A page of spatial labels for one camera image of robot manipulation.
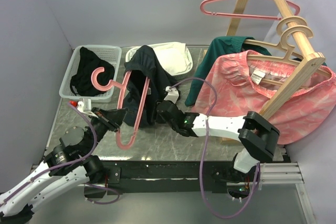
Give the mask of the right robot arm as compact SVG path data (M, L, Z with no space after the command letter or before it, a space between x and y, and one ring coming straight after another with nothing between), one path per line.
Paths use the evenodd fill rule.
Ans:
M214 136L242 143L244 149L235 155L230 176L242 181L257 163L273 161L280 131L260 114L249 111L244 116L207 116L183 112L172 101L162 101L156 114L175 132L185 137Z

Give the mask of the pink hanger front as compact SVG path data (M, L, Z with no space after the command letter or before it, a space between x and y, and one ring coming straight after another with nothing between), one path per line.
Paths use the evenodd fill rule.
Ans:
M117 108L121 109L123 107L123 99L124 99L125 92L127 90L127 85L128 85L129 80L130 80L132 71L127 71L125 73L122 83L116 82L116 81L111 79L111 80L109 80L108 84L105 85L105 86L101 85L98 82L98 75L103 73L103 72L105 72L104 67L99 67L99 68L95 69L91 74L91 83L99 91L108 91L108 90L112 89L113 87L116 87L116 88L120 89ZM142 117L142 113L143 113L143 109L144 109L144 105L145 105L145 100L146 100L149 84L150 84L150 79L148 77L146 77L145 82L144 82L144 86L143 86L141 100L140 100L140 103L139 103L137 117L136 117L136 120L135 120L135 123L134 123L133 134L132 134L128 144L122 144L121 131L117 131L116 134L115 134L116 144L117 144L118 148L120 148L122 150L130 149L135 142L137 132L138 132L140 122L141 122L141 117Z

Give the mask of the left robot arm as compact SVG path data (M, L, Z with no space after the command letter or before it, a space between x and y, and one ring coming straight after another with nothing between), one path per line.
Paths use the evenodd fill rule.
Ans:
M28 223L42 204L86 183L106 176L102 161L92 152L108 132L117 132L127 109L93 108L88 126L70 127L59 145L23 181L1 194L1 223Z

